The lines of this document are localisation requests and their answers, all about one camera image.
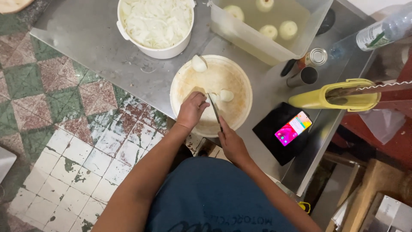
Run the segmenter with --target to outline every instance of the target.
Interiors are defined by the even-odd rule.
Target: metal cup
[[[286,84],[290,88],[295,88],[303,85],[311,85],[318,79],[318,72],[313,67],[304,67],[299,73],[289,77]]]

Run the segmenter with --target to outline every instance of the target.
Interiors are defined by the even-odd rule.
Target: tin can
[[[299,69],[303,69],[306,66],[319,66],[328,60],[328,54],[325,49],[316,47],[310,52],[307,52],[304,57],[296,61]]]

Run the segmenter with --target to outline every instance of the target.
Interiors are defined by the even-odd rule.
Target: stainless steel table
[[[279,165],[252,128],[278,103],[286,102],[292,95],[315,90],[338,79],[358,78],[370,53],[357,49],[354,38],[336,42],[373,21],[346,0],[335,1],[332,5],[337,19],[334,27],[316,37],[311,48],[319,46],[329,51],[334,46],[339,48],[339,55],[317,68],[319,80],[315,84],[290,89],[286,86],[286,77],[279,76],[284,63],[269,67],[210,31],[210,8],[202,4],[206,2],[197,0],[192,38],[186,50],[167,60],[148,57],[132,42],[123,39],[116,27],[116,0],[54,0],[30,33],[171,118],[175,116],[170,105],[170,86],[185,62],[195,54],[217,54],[232,59],[244,69],[253,90],[250,115],[237,132],[258,166],[300,196],[343,112],[307,110],[314,121],[309,143],[301,155],[285,166]]]

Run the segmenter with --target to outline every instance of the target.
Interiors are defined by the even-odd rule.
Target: knife blade
[[[222,128],[222,125],[220,124],[219,115],[218,115],[218,111],[216,110],[215,104],[213,103],[212,98],[210,97],[210,94],[208,93],[207,95],[209,96],[210,104],[212,105],[213,111],[215,112],[215,115],[216,115],[216,119],[218,120],[220,131],[223,132],[223,128]]]

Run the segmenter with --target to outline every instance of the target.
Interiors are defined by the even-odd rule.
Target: t-shirt
[[[211,157],[184,160],[158,191],[147,232],[295,232],[246,173]]]

